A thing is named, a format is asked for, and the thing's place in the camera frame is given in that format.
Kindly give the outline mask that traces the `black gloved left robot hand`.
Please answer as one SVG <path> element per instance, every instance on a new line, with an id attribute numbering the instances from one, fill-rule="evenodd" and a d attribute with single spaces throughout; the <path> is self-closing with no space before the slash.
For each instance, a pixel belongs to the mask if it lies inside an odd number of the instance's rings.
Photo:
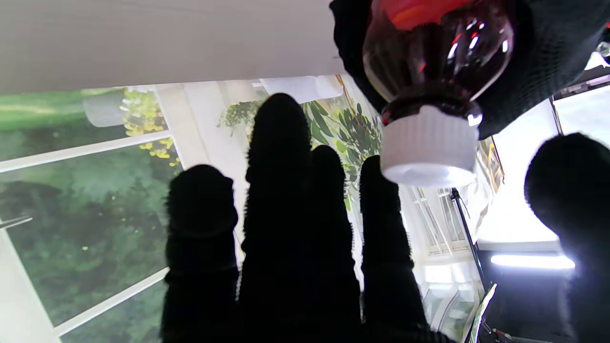
<path id="1" fill-rule="evenodd" d="M 345 70 L 377 113 L 387 101 L 366 78 L 363 45 L 369 0 L 334 0 L 334 43 Z M 515 0 L 510 6 L 516 45 L 499 79 L 478 98 L 479 138 L 499 134 L 518 117 L 560 91 L 584 71 L 603 39 L 607 0 Z"/>

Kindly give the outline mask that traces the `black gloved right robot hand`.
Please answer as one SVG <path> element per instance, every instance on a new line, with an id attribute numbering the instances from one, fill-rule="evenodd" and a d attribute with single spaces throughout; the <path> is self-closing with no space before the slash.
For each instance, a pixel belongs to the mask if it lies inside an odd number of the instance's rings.
<path id="1" fill-rule="evenodd" d="M 360 172 L 364 291 L 337 152 L 311 147 L 286 94 L 255 117 L 248 154 L 245 259 L 231 178 L 196 165 L 170 183 L 163 343 L 450 343 L 425 316 L 400 213 L 398 185 L 377 155 Z M 575 263 L 561 310 L 577 343 L 609 341 L 609 149 L 582 134 L 543 143 L 525 198 Z"/>

